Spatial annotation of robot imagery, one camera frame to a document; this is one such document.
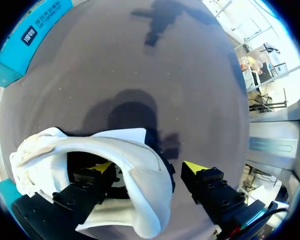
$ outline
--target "metal rod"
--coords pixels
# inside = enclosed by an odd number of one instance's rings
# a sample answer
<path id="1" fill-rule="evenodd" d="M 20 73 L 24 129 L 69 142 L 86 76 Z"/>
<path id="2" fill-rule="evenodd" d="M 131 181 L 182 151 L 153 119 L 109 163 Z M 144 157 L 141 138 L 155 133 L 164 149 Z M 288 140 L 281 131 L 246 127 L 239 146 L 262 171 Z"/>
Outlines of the metal rod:
<path id="1" fill-rule="evenodd" d="M 215 17 L 218 17 L 220 15 L 220 13 L 222 13 L 227 7 L 229 7 L 229 5 L 231 4 L 232 0 L 228 1 L 226 3 L 226 5 L 223 6 L 223 8 L 221 8 L 221 10 L 215 15 Z"/>
<path id="2" fill-rule="evenodd" d="M 244 43 L 240 44 L 239 46 L 237 46 L 234 50 L 242 47 L 243 45 L 245 45 L 246 43 L 250 42 L 252 39 L 258 37 L 260 34 L 263 34 L 264 32 L 268 31 L 269 29 L 272 29 L 272 26 L 268 27 L 266 30 L 260 31 L 258 32 L 256 35 L 252 36 L 251 38 L 249 38 L 247 41 L 245 41 Z"/>
<path id="3" fill-rule="evenodd" d="M 294 71 L 296 71 L 296 70 L 298 70 L 298 69 L 300 69 L 300 65 L 299 65 L 299 66 L 296 66 L 296 67 L 290 69 L 289 71 L 286 71 L 286 72 L 284 72 L 284 73 L 282 73 L 282 74 L 280 74 L 280 75 L 278 75 L 278 76 L 275 76 L 275 77 L 273 77 L 273 78 L 270 78 L 269 80 L 267 80 L 267 81 L 265 81 L 265 82 L 263 82 L 263 83 L 261 83 L 261 84 L 258 84 L 258 85 L 254 86 L 254 87 L 250 87 L 250 88 L 247 90 L 247 92 L 248 92 L 248 93 L 249 93 L 249 92 L 252 92 L 252 91 L 256 90 L 257 88 L 260 88 L 260 87 L 262 87 L 263 85 L 267 85 L 267 84 L 273 82 L 274 80 L 277 80 L 277 79 L 279 79 L 279 78 L 282 78 L 282 77 L 284 77 L 285 75 L 287 75 L 287 74 L 289 74 L 289 73 L 292 73 L 292 72 L 294 72 Z"/>

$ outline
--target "label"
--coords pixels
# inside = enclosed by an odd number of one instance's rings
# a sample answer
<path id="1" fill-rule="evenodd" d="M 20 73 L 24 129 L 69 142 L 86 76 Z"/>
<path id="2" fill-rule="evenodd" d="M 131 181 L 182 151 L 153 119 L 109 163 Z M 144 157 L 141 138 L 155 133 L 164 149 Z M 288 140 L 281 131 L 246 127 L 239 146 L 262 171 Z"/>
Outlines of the label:
<path id="1" fill-rule="evenodd" d="M 30 46 L 37 34 L 38 32 L 34 29 L 33 26 L 30 25 L 30 27 L 22 35 L 21 40 L 25 43 L 25 45 Z"/>

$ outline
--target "bolt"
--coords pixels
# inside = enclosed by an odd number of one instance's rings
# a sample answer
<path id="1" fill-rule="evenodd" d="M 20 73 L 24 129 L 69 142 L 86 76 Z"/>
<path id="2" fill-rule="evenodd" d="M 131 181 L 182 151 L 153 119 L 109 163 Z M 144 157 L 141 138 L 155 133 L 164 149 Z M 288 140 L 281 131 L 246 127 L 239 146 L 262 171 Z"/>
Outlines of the bolt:
<path id="1" fill-rule="evenodd" d="M 223 200 L 221 206 L 223 208 L 227 207 L 229 205 L 229 202 L 227 200 Z"/>
<path id="2" fill-rule="evenodd" d="M 52 197 L 53 197 L 54 199 L 56 199 L 56 198 L 60 197 L 60 195 L 59 195 L 58 192 L 55 191 L 55 192 L 52 193 Z"/>
<path id="3" fill-rule="evenodd" d="M 68 205 L 70 205 L 70 206 L 74 206 L 74 205 L 76 205 L 76 201 L 73 200 L 73 199 L 71 199 L 71 200 L 69 200 L 66 204 L 68 204 Z"/>

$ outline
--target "screw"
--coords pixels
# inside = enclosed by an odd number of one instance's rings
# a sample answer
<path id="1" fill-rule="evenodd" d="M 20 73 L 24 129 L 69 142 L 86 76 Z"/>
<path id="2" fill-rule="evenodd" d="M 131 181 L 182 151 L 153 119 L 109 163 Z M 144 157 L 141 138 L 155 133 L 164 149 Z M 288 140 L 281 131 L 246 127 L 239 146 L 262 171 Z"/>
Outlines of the screw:
<path id="1" fill-rule="evenodd" d="M 73 200 L 73 199 L 71 199 L 71 200 L 69 200 L 66 204 L 68 204 L 68 205 L 70 205 L 70 206 L 74 206 L 74 205 L 76 205 L 76 201 Z"/>
<path id="2" fill-rule="evenodd" d="M 85 189 L 90 188 L 90 187 L 91 187 L 91 184 L 89 184 L 89 183 L 83 184 L 83 188 L 85 188 Z"/>
<path id="3" fill-rule="evenodd" d="M 229 202 L 227 200 L 223 200 L 221 206 L 223 208 L 227 207 L 229 205 Z"/>
<path id="4" fill-rule="evenodd" d="M 60 197 L 60 195 L 58 192 L 55 191 L 52 193 L 52 197 L 56 199 L 56 198 Z"/>

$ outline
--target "black cable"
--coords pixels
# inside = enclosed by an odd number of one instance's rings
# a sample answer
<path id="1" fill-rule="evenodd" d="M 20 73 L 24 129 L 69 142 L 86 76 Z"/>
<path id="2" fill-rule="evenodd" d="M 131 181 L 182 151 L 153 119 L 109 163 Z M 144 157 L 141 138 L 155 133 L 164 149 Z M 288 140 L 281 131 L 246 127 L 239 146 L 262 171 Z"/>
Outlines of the black cable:
<path id="1" fill-rule="evenodd" d="M 276 181 L 273 181 L 270 177 L 266 177 L 266 176 L 263 176 L 262 174 L 260 174 L 260 176 L 263 178 L 263 179 L 267 179 L 270 183 L 275 183 Z"/>
<path id="2" fill-rule="evenodd" d="M 286 208 L 279 208 L 273 211 L 268 211 L 265 214 L 263 214 L 261 217 L 257 218 L 256 220 L 254 220 L 252 223 L 250 223 L 248 226 L 246 226 L 241 232 L 240 235 L 244 234 L 245 232 L 249 231 L 250 229 L 252 229 L 255 225 L 257 225 L 258 223 L 260 223 L 262 220 L 271 217 L 274 214 L 277 213 L 281 213 L 281 212 L 287 212 L 288 209 Z"/>
<path id="3" fill-rule="evenodd" d="M 267 10 L 265 10 L 256 0 L 253 0 L 263 11 L 265 11 L 267 14 L 269 14 L 271 17 L 279 20 L 275 15 L 272 15 L 270 12 L 268 12 Z"/>

